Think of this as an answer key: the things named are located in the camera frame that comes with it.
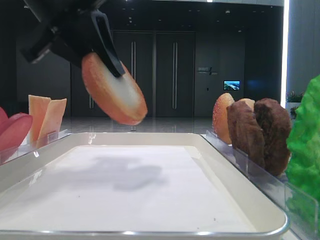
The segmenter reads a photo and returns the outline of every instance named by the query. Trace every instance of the clear acrylic divider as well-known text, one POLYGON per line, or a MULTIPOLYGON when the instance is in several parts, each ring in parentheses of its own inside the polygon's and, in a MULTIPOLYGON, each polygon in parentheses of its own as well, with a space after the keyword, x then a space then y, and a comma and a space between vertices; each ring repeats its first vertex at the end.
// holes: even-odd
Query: clear acrylic divider
POLYGON ((279 177, 271 175, 251 161, 247 154, 224 143, 212 130, 207 130, 205 138, 264 195, 287 213, 290 229, 297 237, 301 240, 320 239, 317 200, 290 184, 285 173, 279 177))
POLYGON ((47 136, 25 145, 20 145, 19 147, 12 147, 0 152, 0 165, 6 164, 18 157, 21 157, 25 154, 36 151, 39 148, 42 148, 50 143, 53 143, 59 139, 62 139, 70 135, 70 131, 65 129, 60 132, 52 132, 47 136))

